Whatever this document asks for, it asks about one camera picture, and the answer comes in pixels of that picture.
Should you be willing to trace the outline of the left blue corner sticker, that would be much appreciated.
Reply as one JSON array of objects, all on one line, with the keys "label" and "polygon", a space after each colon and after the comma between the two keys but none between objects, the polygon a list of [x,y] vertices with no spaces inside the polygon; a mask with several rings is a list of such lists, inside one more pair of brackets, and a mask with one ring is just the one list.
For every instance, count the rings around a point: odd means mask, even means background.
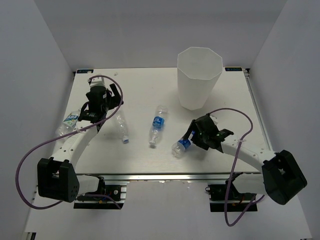
[{"label": "left blue corner sticker", "polygon": [[76,74],[92,74],[93,72],[93,69],[78,69]]}]

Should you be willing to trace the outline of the aluminium rail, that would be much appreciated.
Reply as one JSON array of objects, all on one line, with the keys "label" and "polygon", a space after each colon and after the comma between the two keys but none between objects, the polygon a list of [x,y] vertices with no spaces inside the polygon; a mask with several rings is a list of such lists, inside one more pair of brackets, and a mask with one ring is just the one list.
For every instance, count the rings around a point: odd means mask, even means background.
[{"label": "aluminium rail", "polygon": [[269,134],[267,132],[264,120],[263,120],[262,115],[261,115],[260,108],[258,106],[258,102],[257,102],[258,99],[255,96],[255,93],[254,93],[254,90],[253,90],[252,80],[251,80],[251,76],[250,76],[250,69],[249,68],[244,68],[243,69],[243,73],[244,73],[244,77],[246,79],[248,90],[249,90],[249,93],[250,93],[250,96],[251,96],[251,100],[252,100],[253,105],[254,105],[254,109],[255,109],[255,112],[256,112],[256,115],[257,115],[257,119],[258,119],[258,122],[259,122],[259,126],[261,128],[261,132],[262,132],[266,147],[269,150],[273,150],[273,146],[272,146],[272,143],[270,141]]},{"label": "aluminium rail", "polygon": [[102,176],[106,182],[168,182],[168,181],[220,181],[229,178],[230,174],[227,172],[219,173],[130,173],[130,174],[120,174],[120,173],[77,173],[77,176],[81,175],[94,175]]}]

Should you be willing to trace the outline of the clear unlabelled plastic bottle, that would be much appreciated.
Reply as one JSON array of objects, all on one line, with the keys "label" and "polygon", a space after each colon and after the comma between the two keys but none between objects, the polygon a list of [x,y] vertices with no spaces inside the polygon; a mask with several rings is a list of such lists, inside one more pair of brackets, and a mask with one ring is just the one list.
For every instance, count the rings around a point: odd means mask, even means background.
[{"label": "clear unlabelled plastic bottle", "polygon": [[118,131],[118,137],[121,139],[123,144],[129,143],[129,130],[126,122],[125,114],[120,109],[115,115],[115,123]]}]

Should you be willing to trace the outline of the white octagonal plastic bin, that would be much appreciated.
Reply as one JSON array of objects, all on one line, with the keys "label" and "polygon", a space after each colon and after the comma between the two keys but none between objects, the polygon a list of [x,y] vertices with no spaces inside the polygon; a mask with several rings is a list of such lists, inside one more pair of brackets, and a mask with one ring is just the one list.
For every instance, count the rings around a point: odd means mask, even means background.
[{"label": "white octagonal plastic bin", "polygon": [[177,56],[179,102],[188,110],[201,109],[223,72],[223,59],[207,47],[189,47]]}]

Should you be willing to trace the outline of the blue corner sticker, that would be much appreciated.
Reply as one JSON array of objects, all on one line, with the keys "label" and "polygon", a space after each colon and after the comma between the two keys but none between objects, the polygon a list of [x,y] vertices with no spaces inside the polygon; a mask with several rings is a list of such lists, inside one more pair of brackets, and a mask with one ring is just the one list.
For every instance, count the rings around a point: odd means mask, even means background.
[{"label": "blue corner sticker", "polygon": [[76,74],[92,74],[93,72],[93,69],[78,69]]},{"label": "blue corner sticker", "polygon": [[243,69],[241,67],[225,67],[226,72],[242,72]]}]

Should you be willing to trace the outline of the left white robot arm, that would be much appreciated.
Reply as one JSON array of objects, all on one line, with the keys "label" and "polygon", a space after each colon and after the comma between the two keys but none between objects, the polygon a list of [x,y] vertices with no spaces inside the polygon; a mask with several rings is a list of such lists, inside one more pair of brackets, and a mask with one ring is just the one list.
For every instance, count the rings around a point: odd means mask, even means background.
[{"label": "left white robot arm", "polygon": [[85,148],[98,134],[109,110],[123,104],[116,84],[90,87],[88,101],[82,106],[74,135],[50,158],[37,164],[38,194],[41,197],[72,203],[79,195],[90,195],[99,200],[105,196],[106,187],[99,175],[77,175],[75,167]]}]

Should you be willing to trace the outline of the aluminium front rail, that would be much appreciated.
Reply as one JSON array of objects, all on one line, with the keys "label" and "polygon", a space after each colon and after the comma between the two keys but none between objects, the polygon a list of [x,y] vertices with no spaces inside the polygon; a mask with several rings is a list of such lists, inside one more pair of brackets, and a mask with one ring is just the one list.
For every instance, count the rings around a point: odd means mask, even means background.
[{"label": "aluminium front rail", "polygon": [[94,175],[102,176],[106,182],[168,182],[168,181],[220,181],[229,178],[230,174],[227,172],[219,173],[130,173],[130,174],[120,174],[120,173],[77,173],[77,176],[81,175]]}]

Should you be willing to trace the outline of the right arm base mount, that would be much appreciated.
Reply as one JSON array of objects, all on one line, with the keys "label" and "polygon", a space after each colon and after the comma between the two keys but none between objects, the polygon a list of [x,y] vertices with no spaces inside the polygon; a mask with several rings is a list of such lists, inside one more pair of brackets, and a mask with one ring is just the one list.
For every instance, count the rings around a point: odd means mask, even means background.
[{"label": "right arm base mount", "polygon": [[[205,192],[209,197],[210,212],[223,213],[229,175],[205,174],[204,177],[207,181]],[[231,185],[227,199],[227,211],[231,213],[242,212],[254,196],[252,193],[240,193]]]}]

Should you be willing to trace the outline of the right blue corner sticker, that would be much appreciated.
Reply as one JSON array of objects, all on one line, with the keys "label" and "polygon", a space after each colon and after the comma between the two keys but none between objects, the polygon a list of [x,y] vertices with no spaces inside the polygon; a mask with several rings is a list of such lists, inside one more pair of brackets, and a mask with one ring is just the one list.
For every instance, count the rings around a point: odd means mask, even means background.
[{"label": "right blue corner sticker", "polygon": [[243,69],[241,67],[225,67],[226,72],[242,72]]}]

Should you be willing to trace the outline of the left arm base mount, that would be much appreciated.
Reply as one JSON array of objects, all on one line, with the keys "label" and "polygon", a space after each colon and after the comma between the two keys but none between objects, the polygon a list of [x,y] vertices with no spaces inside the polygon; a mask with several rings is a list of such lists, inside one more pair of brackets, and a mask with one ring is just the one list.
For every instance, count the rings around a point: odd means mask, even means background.
[{"label": "left arm base mount", "polygon": [[127,185],[105,180],[102,176],[96,175],[99,179],[96,190],[84,189],[75,198],[73,208],[82,210],[121,210],[124,206]]}]

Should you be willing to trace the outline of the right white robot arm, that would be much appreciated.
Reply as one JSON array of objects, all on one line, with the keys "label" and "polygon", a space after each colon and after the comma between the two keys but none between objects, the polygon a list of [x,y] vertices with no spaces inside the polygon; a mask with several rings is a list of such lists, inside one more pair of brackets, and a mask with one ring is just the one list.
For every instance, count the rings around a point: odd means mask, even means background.
[{"label": "right white robot arm", "polygon": [[285,205],[308,184],[289,151],[274,152],[247,143],[228,129],[218,129],[210,114],[192,120],[182,138],[203,150],[213,149],[233,156],[259,172],[232,173],[226,180],[225,192],[233,200],[243,194],[258,194]]}]

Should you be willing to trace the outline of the aluminium right side rail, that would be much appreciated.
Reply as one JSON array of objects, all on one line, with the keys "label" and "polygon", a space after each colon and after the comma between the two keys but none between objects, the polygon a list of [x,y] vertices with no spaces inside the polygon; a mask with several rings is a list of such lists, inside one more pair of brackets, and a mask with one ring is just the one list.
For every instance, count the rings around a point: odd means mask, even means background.
[{"label": "aluminium right side rail", "polygon": [[257,119],[258,119],[258,122],[259,122],[259,126],[261,128],[261,132],[262,132],[266,147],[269,150],[273,150],[273,146],[272,146],[272,143],[270,141],[269,134],[267,132],[264,120],[263,120],[262,115],[261,115],[260,108],[258,106],[258,102],[257,102],[258,99],[255,96],[255,93],[254,93],[254,90],[253,90],[252,80],[251,80],[251,76],[250,76],[250,69],[249,68],[244,68],[243,69],[243,73],[244,73],[244,77],[246,79],[248,90],[249,90],[249,93],[250,93],[250,96],[251,96],[251,100],[252,100],[253,105],[254,105],[254,109],[255,109],[255,112],[256,112],[256,115],[257,115]]}]

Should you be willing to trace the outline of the Pepsi bottle blue cap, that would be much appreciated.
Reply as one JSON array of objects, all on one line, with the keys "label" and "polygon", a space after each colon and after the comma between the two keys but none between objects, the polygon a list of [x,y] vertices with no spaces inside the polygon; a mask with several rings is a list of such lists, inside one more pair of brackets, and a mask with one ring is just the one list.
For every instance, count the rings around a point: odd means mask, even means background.
[{"label": "Pepsi bottle blue cap", "polygon": [[192,130],[188,137],[183,135],[176,143],[174,143],[171,147],[171,153],[175,158],[182,158],[184,153],[188,150],[188,148],[192,145],[192,137],[194,136],[195,131]]}]

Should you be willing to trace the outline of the clear bottle blue label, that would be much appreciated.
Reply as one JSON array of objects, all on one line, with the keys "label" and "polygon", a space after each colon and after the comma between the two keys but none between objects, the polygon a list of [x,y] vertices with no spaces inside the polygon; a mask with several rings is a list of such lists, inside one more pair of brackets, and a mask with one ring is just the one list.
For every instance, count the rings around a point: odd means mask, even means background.
[{"label": "clear bottle blue label", "polygon": [[159,105],[155,110],[154,118],[149,130],[148,141],[151,148],[156,148],[157,144],[161,141],[167,118],[168,108],[164,105]]}]

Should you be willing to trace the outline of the bottle with green-blue label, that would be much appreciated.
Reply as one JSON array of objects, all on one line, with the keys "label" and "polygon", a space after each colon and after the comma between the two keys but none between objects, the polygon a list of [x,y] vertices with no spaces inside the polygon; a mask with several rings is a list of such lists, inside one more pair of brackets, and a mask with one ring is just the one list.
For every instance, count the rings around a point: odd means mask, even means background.
[{"label": "bottle with green-blue label", "polygon": [[59,137],[71,133],[76,127],[80,113],[80,108],[70,112],[70,114],[63,120],[61,125],[56,130],[56,135]]}]

